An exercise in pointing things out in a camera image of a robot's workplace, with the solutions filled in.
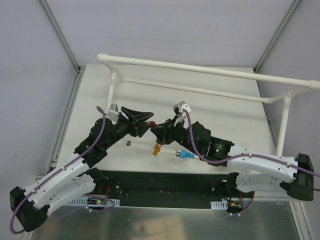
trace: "white wall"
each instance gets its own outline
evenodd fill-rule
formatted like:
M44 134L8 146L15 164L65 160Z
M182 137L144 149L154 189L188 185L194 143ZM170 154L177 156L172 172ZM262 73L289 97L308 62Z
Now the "white wall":
M261 74L305 80L320 79L320 1L304 0L287 29L259 72ZM260 83L268 97L290 89L289 86ZM278 138L282 103L268 106L273 131ZM320 173L320 92L305 93L293 99L284 143L284 155L305 153L311 157L315 171ZM320 187L320 180L314 179ZM320 239L320 193L305 203L315 239Z
M75 71L38 1L1 1L0 33L0 239L11 240L9 191L44 174Z
M104 53L254 68L293 0L48 0L81 66Z

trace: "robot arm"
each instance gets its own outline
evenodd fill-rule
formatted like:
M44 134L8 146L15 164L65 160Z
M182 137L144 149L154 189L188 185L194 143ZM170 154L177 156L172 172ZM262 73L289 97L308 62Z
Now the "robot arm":
M118 113L118 107L114 104L108 115L110 114L115 124L109 118L97 120L89 136L62 165L27 188L17 186L10 191L11 210L15 213L12 217L18 218L26 232L41 226L62 205L103 186L106 177L92 167L106 157L107 149L124 136L129 134L132 137L142 137L150 128L145 121L154 115L152 112L139 112L125 107L121 111L127 117Z
M189 105L183 101L175 105L173 110L175 112L174 118L152 127L151 132L157 137L158 144L168 145L176 141L195 153L190 137L190 125L187 129L184 128L187 113L191 112ZM229 186L233 185L235 189L244 193L284 191L290 197L298 200L313 200L313 175L294 168L296 166L302 170L313 172L309 156L300 153L297 157L283 157L250 150L231 141L211 136L211 131L198 121L191 125L191 129L196 149L202 156L202 160L208 164L216 167L226 167L227 165L245 167L261 173L230 173Z

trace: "metal frame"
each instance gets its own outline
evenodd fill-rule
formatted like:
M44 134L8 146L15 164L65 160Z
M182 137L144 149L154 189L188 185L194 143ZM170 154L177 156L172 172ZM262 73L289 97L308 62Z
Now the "metal frame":
M284 15L279 27L276 29L274 35L272 36L268 46L266 47L265 51L263 52L261 58L259 59L256 67L254 68L254 72L258 73L258 71L261 69L262 65L264 64L265 60L267 59L267 57L269 56L269 54L271 53L271 51L273 50L276 42L278 41L279 37L281 36L281 34L283 33L283 31L285 30L285 28L287 27L290 19L292 18L292 16L294 15L294 13L296 12L298 6L300 5L302 1L301 0L294 0L291 4L291 6L289 7L288 11L286 12L286 14Z
M54 162L55 159L57 159L57 156L59 155L60 149L61 149L61 145L64 139L64 135L66 133L67 130L67 126L70 120L70 116L71 116L71 112L73 110L73 106L75 103L75 99L77 97L78 94L78 90L80 87L80 83L81 83L81 79L82 79L82 75L83 75L83 71L85 69L85 66L80 67L73 52L71 51L71 48L66 40L66 38L64 37L51 9L49 4L47 3L46 0L38 0L45 15L47 16L47 19L49 21L49 23L52 26L53 31L56 34L56 37L58 38L58 40L60 41L63 50L65 51L67 57L69 58L71 64L73 65L75 71L77 72L77 76L75 78L73 87L72 87L72 91L69 95L69 99L68 99L68 103L67 106L65 108L65 112L64 112L64 116L63 119L61 121L60 124L60 128L59 128L59 133L57 135L55 144L54 144L54 148L52 149L51 153L50 153L50 164L48 165L48 169L47 172L50 170L51 167L55 167L56 162ZM292 15L294 14L294 12L296 11L297 7L299 6L299 4L301 3L301 0L294 0L292 2L292 5L290 6L290 8L288 9L287 13L285 14L285 16L283 17L279 27L277 28L277 30L275 31L273 37L271 38L268 46L266 47L264 53L262 54L261 58L259 59L256 67L254 68L254 72L257 73L259 71L259 69L261 68L261 66L264 64L265 59L268 57L268 55L270 54L270 52L272 51L275 43L278 41L279 37L281 36L281 33L284 31L284 29L287 27L287 24L289 22L289 20L291 19ZM286 194L279 194L279 193L275 193L272 194L272 196L270 197L270 195L266 195L265 193L259 193L257 192L255 195L256 199L258 199L259 201L261 200L266 200L266 201L288 201L288 196ZM296 227L298 228L299 231L299 236L301 239L313 239L312 234L310 233L309 229L310 228L310 224L306 215L306 212L304 210L304 206L302 202L290 202L291 204L291 208L292 208L292 212L294 215L294 219L296 222ZM305 238L303 238L303 235L301 235L300 233L308 233L308 234L304 234L304 236L306 236ZM24 232L21 235L21 239L23 240L30 240L32 237L32 232Z

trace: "white bracket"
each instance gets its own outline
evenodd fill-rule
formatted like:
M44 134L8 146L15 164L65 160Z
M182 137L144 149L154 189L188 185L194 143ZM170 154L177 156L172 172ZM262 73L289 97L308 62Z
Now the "white bracket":
M186 119L187 114L184 112L184 110L186 110L188 113L191 113L191 108L188 104L186 104L185 101L179 102L178 104L174 105L173 109L178 109L179 112L179 117L175 120L174 126Z
M111 104L106 115L112 122L117 122L119 118L118 105Z

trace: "blue connector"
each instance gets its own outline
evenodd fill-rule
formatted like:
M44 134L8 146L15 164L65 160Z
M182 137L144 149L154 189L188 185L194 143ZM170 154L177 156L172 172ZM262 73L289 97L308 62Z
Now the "blue connector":
M190 151L186 151L186 150L177 150L175 152L175 156L177 158L181 158L181 159L185 159L185 158L194 159L195 158L194 153L192 153Z

